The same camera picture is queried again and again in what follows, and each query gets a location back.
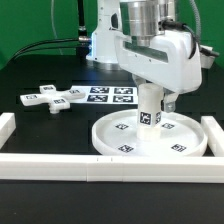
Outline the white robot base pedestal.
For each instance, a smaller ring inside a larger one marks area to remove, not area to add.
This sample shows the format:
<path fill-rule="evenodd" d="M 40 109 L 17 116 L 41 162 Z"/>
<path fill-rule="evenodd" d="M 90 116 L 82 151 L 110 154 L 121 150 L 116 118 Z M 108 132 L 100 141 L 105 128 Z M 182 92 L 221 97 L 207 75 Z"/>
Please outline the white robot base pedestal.
<path fill-rule="evenodd" d="M 97 0 L 97 27 L 91 34 L 89 65 L 104 70 L 119 70 L 114 37 L 119 27 L 119 0 Z"/>

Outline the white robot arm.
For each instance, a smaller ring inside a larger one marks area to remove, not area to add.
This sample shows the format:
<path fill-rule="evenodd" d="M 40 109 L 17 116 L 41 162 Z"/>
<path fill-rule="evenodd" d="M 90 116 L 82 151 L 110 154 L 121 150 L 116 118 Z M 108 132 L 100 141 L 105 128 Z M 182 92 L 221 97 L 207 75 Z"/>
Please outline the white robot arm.
<path fill-rule="evenodd" d="M 175 0 L 120 0 L 121 30 L 115 35 L 120 67 L 164 90 L 164 110 L 180 94 L 201 85 L 200 50 L 194 33 L 175 21 Z"/>

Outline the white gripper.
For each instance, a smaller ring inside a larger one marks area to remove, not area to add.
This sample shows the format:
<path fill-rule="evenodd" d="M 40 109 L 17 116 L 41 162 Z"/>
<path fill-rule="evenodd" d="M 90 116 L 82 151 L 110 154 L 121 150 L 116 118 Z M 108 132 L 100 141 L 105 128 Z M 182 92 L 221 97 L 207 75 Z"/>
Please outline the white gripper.
<path fill-rule="evenodd" d="M 188 32 L 166 31 L 153 37 L 148 46 L 137 46 L 128 36 L 115 37 L 118 63 L 135 74 L 132 79 L 137 87 L 148 80 L 168 89 L 164 91 L 164 112 L 174 112 L 179 94 L 195 91 L 201 85 L 200 52 L 196 49 L 189 58 L 191 48 Z"/>

